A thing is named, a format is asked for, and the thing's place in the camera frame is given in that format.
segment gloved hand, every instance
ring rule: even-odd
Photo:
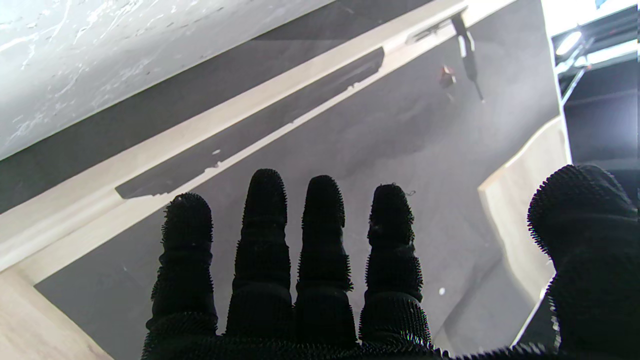
[[[626,305],[626,301],[632,299],[637,305],[639,298],[640,252],[637,239],[628,238],[629,231],[637,230],[637,224],[634,227],[630,222],[634,214],[637,218],[637,210],[633,212],[628,199],[620,201],[617,188],[609,192],[603,190],[602,184],[594,180],[598,176],[600,174],[594,177],[575,167],[559,170],[536,194],[529,215],[536,241],[551,255],[558,270],[551,294],[563,339],[565,336],[570,339],[567,346],[562,347],[566,352],[557,354],[527,345],[467,359],[582,359],[587,353],[597,354],[593,359],[628,356],[627,345],[631,342],[627,343],[626,338],[631,333],[627,331],[637,330],[636,320],[640,320],[637,306]],[[589,238],[586,245],[579,239],[583,233],[567,231],[568,241],[563,243],[565,239],[556,236],[558,224],[546,215],[571,214],[568,221],[572,225],[580,224],[583,203],[572,206],[571,202],[575,200],[573,197],[582,199],[582,196],[589,199],[602,216],[613,213],[618,216],[607,218],[610,222],[601,230],[611,229],[610,226],[618,222],[627,226],[625,230],[612,232],[611,239],[607,231],[602,231]],[[274,170],[258,170],[249,185],[244,208],[227,331],[220,336],[216,334],[218,317],[209,273],[211,212],[198,195],[177,196],[166,209],[164,253],[152,292],[153,317],[147,322],[149,333],[142,358],[449,358],[447,352],[432,346],[427,318],[420,306],[422,274],[414,254],[413,215],[400,187],[381,185],[374,193],[360,343],[356,341],[353,313],[346,295],[353,286],[349,278],[349,258],[342,246],[344,206],[335,181],[319,176],[309,182],[296,284],[298,297],[293,306],[289,293],[291,262],[285,242],[286,223],[286,196],[280,176]],[[615,247],[608,249],[603,245],[604,240],[612,240]],[[630,251],[624,250],[627,245]],[[605,260],[596,261],[597,265],[590,267],[596,258]],[[635,282],[621,285],[613,276]],[[599,286],[605,281],[614,281],[617,285],[608,295],[594,294],[590,284],[595,279],[601,281]],[[611,304],[618,307],[608,308]],[[590,315],[613,317],[593,319]],[[594,328],[602,324],[615,328]],[[607,343],[592,343],[603,331],[613,331],[619,337],[607,336]],[[611,351],[609,347],[616,345],[621,350]]]

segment black glove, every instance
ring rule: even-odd
[[[602,253],[599,248],[597,252],[591,251],[597,244],[603,244],[602,239],[580,245],[577,239],[583,235],[580,233],[571,234],[573,238],[567,245],[558,245],[562,239],[555,237],[555,225],[548,225],[553,221],[545,214],[554,213],[556,209],[562,209],[563,214],[568,213],[563,206],[573,199],[552,194],[550,199],[553,200],[545,200],[546,189],[560,189],[559,193],[563,193],[562,188],[577,189],[580,185],[572,177],[567,182],[563,171],[584,173],[575,167],[567,167],[550,177],[548,185],[543,186],[532,201],[529,216],[536,241],[552,256],[558,269],[550,291],[563,329],[561,334],[563,339],[565,333],[569,338],[570,334],[575,336],[567,343],[563,341],[562,350],[566,352],[560,354],[528,345],[468,359],[578,359],[584,354],[597,354],[599,357],[592,358],[604,359],[613,354],[623,357],[630,354],[627,349],[631,342],[626,341],[630,333],[626,331],[637,330],[637,321],[640,320],[637,306],[625,307],[626,301],[632,299],[637,305],[639,297],[640,252],[637,251],[637,240],[628,238],[628,232],[637,229],[637,224],[636,227],[629,224],[630,217],[635,214],[637,218],[637,210],[633,213],[631,207],[628,209],[630,212],[616,218],[629,227],[613,235],[615,246],[609,252]],[[578,181],[591,184],[593,176],[590,176],[585,175]],[[572,191],[578,194],[586,191],[583,195],[594,197],[593,204],[618,201],[611,205],[612,210],[607,211],[623,213],[621,207],[627,209],[627,203],[619,201],[617,193],[600,196],[600,187],[594,184]],[[561,198],[560,205],[554,202],[557,196]],[[607,206],[596,208],[609,209]],[[580,209],[575,210],[576,217],[570,220],[579,223]],[[611,214],[607,211],[603,210],[604,216]],[[227,331],[218,336],[218,317],[209,273],[212,259],[211,212],[198,195],[186,193],[176,197],[166,209],[164,254],[160,257],[161,267],[152,292],[153,317],[147,322],[149,334],[142,358],[449,358],[448,353],[432,346],[427,318],[420,307],[422,274],[419,260],[414,255],[413,215],[400,187],[381,185],[374,193],[368,234],[371,255],[367,264],[365,305],[360,319],[360,343],[356,341],[353,313],[346,295],[353,286],[349,279],[349,258],[342,246],[344,206],[335,181],[328,176],[319,176],[309,183],[295,306],[292,306],[289,293],[291,262],[284,239],[286,223],[286,196],[280,176],[274,170],[258,170],[251,180],[244,208]],[[537,232],[538,224],[545,230]],[[627,252],[625,249],[629,242],[636,247],[630,246],[631,250]],[[558,254],[562,254],[558,259],[554,257],[555,247],[559,249]],[[575,255],[576,252],[586,255]],[[601,257],[604,260],[590,266],[592,258],[599,255],[604,255]],[[624,265],[618,263],[620,259],[624,259]],[[613,266],[615,270],[602,264]],[[584,268],[589,268],[589,271],[581,272]],[[593,297],[590,284],[594,279],[604,279],[602,272],[608,281],[611,281],[611,276],[620,276],[623,272],[625,281],[635,283],[614,285],[608,295]],[[624,301],[619,301],[622,299],[620,295],[630,295],[631,299],[627,296]],[[586,296],[586,302],[581,301],[583,296]],[[616,309],[603,309],[612,302],[621,306],[623,312],[628,310],[624,316]],[[572,309],[580,309],[583,313],[577,314]],[[610,320],[592,319],[594,321],[586,326],[576,320],[590,315],[614,316]],[[615,325],[616,328],[594,328],[601,323]],[[603,331],[617,331],[618,337],[607,336],[609,342],[592,344],[591,339]],[[612,345],[620,349],[610,349]]]

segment small object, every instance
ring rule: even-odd
[[[445,90],[445,93],[451,102],[453,102],[453,96],[451,96],[449,88],[455,83],[456,76],[453,74],[453,71],[446,65],[443,65],[440,73],[440,86]]]

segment fingertip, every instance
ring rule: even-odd
[[[377,187],[369,216],[369,244],[397,247],[413,244],[413,213],[402,188],[396,184]]]
[[[344,227],[344,202],[335,180],[320,175],[309,181],[302,227],[325,225]]]
[[[165,247],[210,245],[213,224],[207,202],[195,193],[176,196],[167,205],[162,227]]]
[[[256,171],[251,178],[244,205],[243,224],[268,217],[287,224],[287,196],[280,174],[270,168]]]

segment gray floor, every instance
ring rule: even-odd
[[[213,211],[211,270],[222,329],[248,181],[271,167],[287,187],[293,269],[307,181],[329,174],[345,198],[358,313],[372,193],[395,182],[412,194],[432,332],[445,329],[457,353],[511,343],[531,309],[506,271],[476,188],[559,107],[539,2],[519,0],[470,32],[486,103],[464,77],[452,39],[194,190]],[[438,85],[443,64],[458,74],[453,102]],[[150,215],[36,286],[116,360],[140,354],[162,221],[162,211]]]

